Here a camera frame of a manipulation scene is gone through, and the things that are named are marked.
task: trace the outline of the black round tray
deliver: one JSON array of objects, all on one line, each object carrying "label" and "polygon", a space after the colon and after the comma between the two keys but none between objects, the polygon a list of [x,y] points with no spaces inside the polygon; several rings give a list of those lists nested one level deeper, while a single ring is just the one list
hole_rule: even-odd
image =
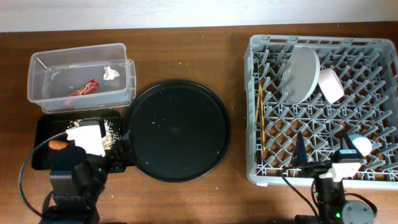
[{"label": "black round tray", "polygon": [[123,123],[123,134],[128,131],[127,153],[134,165],[165,182],[206,174],[222,159],[231,138],[221,100],[184,80],[162,82],[136,98]]}]

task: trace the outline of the wooden table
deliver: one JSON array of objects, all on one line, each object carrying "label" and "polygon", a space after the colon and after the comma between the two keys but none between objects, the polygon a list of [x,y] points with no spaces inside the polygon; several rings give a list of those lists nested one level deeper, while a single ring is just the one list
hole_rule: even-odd
[{"label": "wooden table", "polygon": [[[0,34],[0,223],[39,221],[22,203],[17,188],[19,169],[32,150],[37,120],[43,115],[26,97],[30,56],[118,42],[126,45],[136,65],[138,93],[173,78],[201,83],[228,108],[232,140],[221,163],[197,180],[166,184],[134,167],[110,175],[97,204],[102,223],[285,223],[281,220],[296,214],[310,215],[308,205],[290,188],[258,187],[246,178],[243,55],[254,34],[374,37],[398,44],[398,22]],[[27,167],[24,189],[32,205],[41,209],[52,189],[49,171]],[[298,189],[310,198],[308,187]],[[398,222],[397,191],[349,191],[378,206],[376,223]]]}]

